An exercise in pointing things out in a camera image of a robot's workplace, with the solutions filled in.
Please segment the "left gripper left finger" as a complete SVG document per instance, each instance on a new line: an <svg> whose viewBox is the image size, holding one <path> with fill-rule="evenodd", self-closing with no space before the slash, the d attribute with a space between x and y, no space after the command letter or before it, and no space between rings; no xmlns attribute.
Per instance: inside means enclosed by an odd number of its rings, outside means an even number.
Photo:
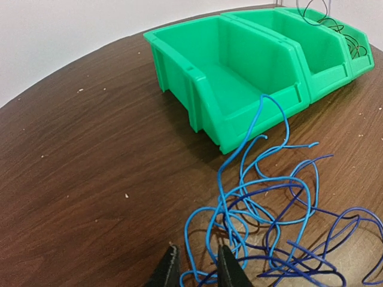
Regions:
<svg viewBox="0 0 383 287"><path fill-rule="evenodd" d="M164 256L152 272L145 287L176 287L180 286L180 249L170 244Z"/></svg>

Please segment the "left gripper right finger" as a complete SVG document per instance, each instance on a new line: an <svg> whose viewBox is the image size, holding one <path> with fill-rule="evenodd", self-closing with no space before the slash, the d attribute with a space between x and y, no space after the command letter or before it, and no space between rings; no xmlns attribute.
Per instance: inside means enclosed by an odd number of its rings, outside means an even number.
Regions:
<svg viewBox="0 0 383 287"><path fill-rule="evenodd" d="M226 245L218 249L218 287L253 287L234 254Z"/></svg>

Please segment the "green bin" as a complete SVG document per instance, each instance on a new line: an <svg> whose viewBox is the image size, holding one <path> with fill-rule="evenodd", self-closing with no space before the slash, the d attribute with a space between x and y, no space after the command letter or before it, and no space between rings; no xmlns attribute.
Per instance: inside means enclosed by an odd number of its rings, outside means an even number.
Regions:
<svg viewBox="0 0 383 287"><path fill-rule="evenodd" d="M196 132L223 154L308 107L294 48L225 16L151 30L159 86L185 107Z"/></svg>
<svg viewBox="0 0 383 287"><path fill-rule="evenodd" d="M285 8L234 11L223 15L292 46L300 62L311 103L353 80L346 43L336 32L310 25Z"/></svg>
<svg viewBox="0 0 383 287"><path fill-rule="evenodd" d="M336 32L346 43L346 53L351 58L353 80L374 68L374 61L366 34L346 23L312 8L285 8L313 26L323 26Z"/></svg>

